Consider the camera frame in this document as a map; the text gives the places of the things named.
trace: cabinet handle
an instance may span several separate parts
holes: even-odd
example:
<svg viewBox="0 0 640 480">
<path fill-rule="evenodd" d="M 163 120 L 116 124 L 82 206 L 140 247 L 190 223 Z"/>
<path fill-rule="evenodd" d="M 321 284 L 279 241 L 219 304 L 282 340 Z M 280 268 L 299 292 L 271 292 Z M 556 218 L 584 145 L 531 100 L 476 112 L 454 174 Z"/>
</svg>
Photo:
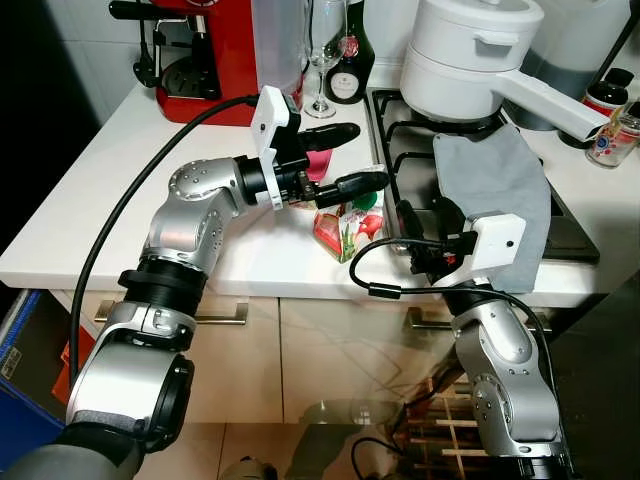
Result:
<svg viewBox="0 0 640 480">
<path fill-rule="evenodd" d="M 451 321 L 425 320 L 420 307 L 407 308 L 405 321 L 414 330 L 451 330 Z"/>
<path fill-rule="evenodd" d="M 106 322 L 115 304 L 116 302 L 113 300 L 103 300 L 100 302 L 94 321 L 101 323 Z M 248 315 L 249 304 L 243 302 L 236 304 L 236 313 L 233 317 L 227 315 L 196 315 L 195 321 L 200 325 L 246 325 Z"/>
<path fill-rule="evenodd" d="M 111 313 L 111 309 L 116 304 L 114 300 L 103 300 L 100 302 L 98 306 L 98 311 L 96 312 L 96 316 L 93 318 L 94 322 L 104 323 L 109 318 L 109 314 Z"/>
<path fill-rule="evenodd" d="M 248 303 L 236 304 L 236 314 L 233 317 L 225 315 L 196 315 L 195 320 L 199 325 L 246 325 L 249 314 Z"/>
</svg>

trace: cabinet door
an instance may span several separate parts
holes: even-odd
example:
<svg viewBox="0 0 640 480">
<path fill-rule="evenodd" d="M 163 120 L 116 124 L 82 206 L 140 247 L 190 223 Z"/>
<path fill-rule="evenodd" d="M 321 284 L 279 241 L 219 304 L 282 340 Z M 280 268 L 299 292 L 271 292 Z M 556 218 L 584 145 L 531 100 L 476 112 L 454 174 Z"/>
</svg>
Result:
<svg viewBox="0 0 640 480">
<path fill-rule="evenodd" d="M 449 329 L 408 326 L 409 306 L 282 299 L 285 422 L 368 424 L 392 418 L 453 345 Z M 422 308 L 430 319 L 451 318 L 442 301 Z"/>
<path fill-rule="evenodd" d="M 63 305 L 70 308 L 73 291 L 62 293 L 68 303 Z M 124 292 L 87 292 L 82 302 L 85 328 L 97 336 L 104 325 L 94 320 L 100 304 L 123 297 Z M 238 316 L 246 323 L 239 324 Z M 198 325 L 185 354 L 196 367 L 185 421 L 282 422 L 278 299 L 217 296 L 205 290 L 196 319 L 205 323 Z"/>
</svg>

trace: white pot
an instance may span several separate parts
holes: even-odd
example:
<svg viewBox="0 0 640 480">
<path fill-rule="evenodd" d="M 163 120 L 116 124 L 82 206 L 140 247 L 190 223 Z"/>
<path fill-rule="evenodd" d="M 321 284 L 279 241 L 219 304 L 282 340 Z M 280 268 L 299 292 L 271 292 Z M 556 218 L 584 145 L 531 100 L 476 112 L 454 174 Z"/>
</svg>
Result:
<svg viewBox="0 0 640 480">
<path fill-rule="evenodd" d="M 421 0 L 411 46 L 452 67 L 519 68 L 544 18 L 533 0 Z"/>
<path fill-rule="evenodd" d="M 494 114 L 504 97 L 578 139 L 587 139 L 608 117 L 518 70 L 477 72 L 430 60 L 409 46 L 400 91 L 407 104 L 430 118 L 471 122 Z"/>
</svg>

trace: glass jar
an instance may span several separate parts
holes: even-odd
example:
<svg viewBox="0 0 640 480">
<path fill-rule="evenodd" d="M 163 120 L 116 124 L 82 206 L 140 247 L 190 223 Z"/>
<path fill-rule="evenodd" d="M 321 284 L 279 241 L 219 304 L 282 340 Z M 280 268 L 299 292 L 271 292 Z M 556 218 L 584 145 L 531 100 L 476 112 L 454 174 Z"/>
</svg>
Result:
<svg viewBox="0 0 640 480">
<path fill-rule="evenodd" d="M 625 113 L 602 129 L 593 146 L 585 154 L 596 165 L 615 168 L 638 143 L 640 143 L 640 102 L 635 102 Z"/>
</svg>

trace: coffee machine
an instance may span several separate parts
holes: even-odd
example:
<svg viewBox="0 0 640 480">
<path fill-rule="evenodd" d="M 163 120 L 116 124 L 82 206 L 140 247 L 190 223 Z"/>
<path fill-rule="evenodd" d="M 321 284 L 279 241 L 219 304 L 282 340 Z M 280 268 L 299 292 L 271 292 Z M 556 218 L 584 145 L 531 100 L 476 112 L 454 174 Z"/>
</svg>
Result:
<svg viewBox="0 0 640 480">
<path fill-rule="evenodd" d="M 138 20 L 138 80 L 155 88 L 156 100 L 173 122 L 186 123 L 212 106 L 272 85 L 296 98 L 302 90 L 302 0 L 151 0 L 151 4 L 112 1 L 111 15 Z M 154 20 L 153 57 L 144 21 Z M 167 24 L 181 23 L 192 33 L 190 44 L 169 42 Z M 163 49 L 185 47 L 189 54 L 163 65 Z M 248 126 L 248 106 L 222 112 L 205 121 Z"/>
</svg>

